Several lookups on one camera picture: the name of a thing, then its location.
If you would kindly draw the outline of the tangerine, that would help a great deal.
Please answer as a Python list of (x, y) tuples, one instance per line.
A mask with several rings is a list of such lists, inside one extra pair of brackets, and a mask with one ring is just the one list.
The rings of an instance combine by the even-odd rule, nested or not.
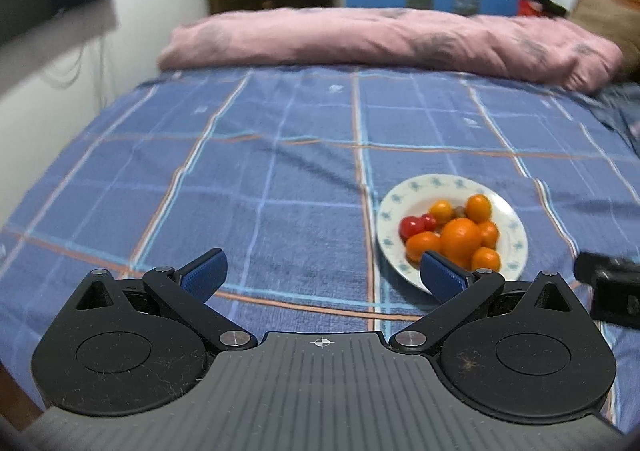
[(405, 244), (406, 257), (416, 265), (420, 263), (424, 253), (428, 251), (439, 253), (442, 249), (440, 236), (433, 231), (424, 231), (409, 237)]
[(473, 254), (471, 259), (471, 270), (489, 269), (498, 272), (501, 269), (501, 258), (495, 249), (482, 246)]
[(475, 194), (468, 198), (464, 206), (465, 215), (475, 223), (483, 223), (491, 218), (492, 207), (484, 194)]
[(479, 223), (478, 229), (480, 230), (480, 236), (482, 237), (482, 245), (488, 247), (488, 249), (495, 249), (499, 240), (499, 229), (490, 220)]
[(443, 226), (454, 217), (454, 208), (448, 200), (436, 200), (428, 210), (437, 226)]

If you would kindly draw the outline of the large orange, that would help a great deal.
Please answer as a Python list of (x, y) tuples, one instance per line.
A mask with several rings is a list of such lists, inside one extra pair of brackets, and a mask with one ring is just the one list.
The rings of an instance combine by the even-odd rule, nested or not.
[(440, 230), (440, 253), (461, 268), (469, 269), (480, 245), (480, 227), (468, 218), (450, 220)]

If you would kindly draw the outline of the red cherry tomato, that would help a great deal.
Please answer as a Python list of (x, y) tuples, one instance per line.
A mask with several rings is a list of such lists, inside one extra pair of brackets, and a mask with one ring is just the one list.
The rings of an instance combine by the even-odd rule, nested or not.
[(436, 218), (431, 214), (424, 214), (421, 216), (422, 227), (424, 231), (433, 232), (438, 227)]
[(404, 240), (407, 241), (413, 235), (420, 234), (424, 232), (422, 227), (422, 220), (419, 216), (407, 216), (401, 219), (399, 223), (399, 235)]

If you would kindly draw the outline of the white floral plate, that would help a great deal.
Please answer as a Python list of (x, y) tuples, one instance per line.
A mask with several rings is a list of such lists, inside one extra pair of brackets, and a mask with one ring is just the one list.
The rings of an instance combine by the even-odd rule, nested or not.
[(528, 238), (513, 207), (488, 186), (453, 174), (421, 174), (398, 183), (380, 205), (376, 219), (376, 236), (386, 261), (407, 282), (427, 292), (419, 268), (406, 256), (405, 240), (400, 235), (401, 220), (421, 216), (438, 200), (451, 206), (463, 206), (469, 197), (485, 195), (491, 203), (491, 217), (499, 231), (496, 251), (501, 258), (501, 274), (508, 281), (517, 280), (528, 259)]

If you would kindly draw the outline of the blue plaid bed sheet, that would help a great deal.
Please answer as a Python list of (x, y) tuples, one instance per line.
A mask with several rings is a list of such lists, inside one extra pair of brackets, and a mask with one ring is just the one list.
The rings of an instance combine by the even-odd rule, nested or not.
[[(459, 73), (167, 73), (99, 116), (1, 231), (1, 361), (39, 450), (613, 450), (639, 424), (639, 330), (591, 318), (580, 252), (639, 263), (639, 159), (597, 101)], [(421, 174), (488, 186), (521, 276), (446, 303), (376, 236)], [(206, 306), (244, 350), (78, 350), (93, 269), (222, 249)], [(415, 327), (422, 350), (390, 336)]]

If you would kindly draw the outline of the grey blue blanket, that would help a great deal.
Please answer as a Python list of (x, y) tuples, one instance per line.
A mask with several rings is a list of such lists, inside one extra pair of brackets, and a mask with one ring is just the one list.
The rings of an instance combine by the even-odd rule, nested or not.
[(624, 82), (604, 88), (596, 96), (600, 107), (594, 115), (616, 131), (640, 155), (640, 87)]

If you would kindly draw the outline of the pink floral quilt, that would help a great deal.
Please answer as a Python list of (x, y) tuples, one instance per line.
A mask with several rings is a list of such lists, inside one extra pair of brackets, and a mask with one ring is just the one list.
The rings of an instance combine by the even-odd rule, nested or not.
[(160, 70), (331, 64), (449, 70), (593, 93), (617, 75), (623, 53), (564, 18), (281, 8), (179, 26), (157, 59)]

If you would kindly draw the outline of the brown pillow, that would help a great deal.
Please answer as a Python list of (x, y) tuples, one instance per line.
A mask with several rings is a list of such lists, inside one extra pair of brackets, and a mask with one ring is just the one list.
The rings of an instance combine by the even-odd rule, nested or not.
[(577, 0), (570, 12), (570, 21), (614, 42), (627, 64), (638, 63), (638, 4), (629, 0)]

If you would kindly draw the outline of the red black bag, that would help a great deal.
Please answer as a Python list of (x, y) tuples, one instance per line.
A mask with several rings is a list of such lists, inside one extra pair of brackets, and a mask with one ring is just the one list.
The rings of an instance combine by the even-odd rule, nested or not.
[(518, 0), (518, 12), (516, 12), (516, 15), (565, 18), (567, 10), (551, 0)]

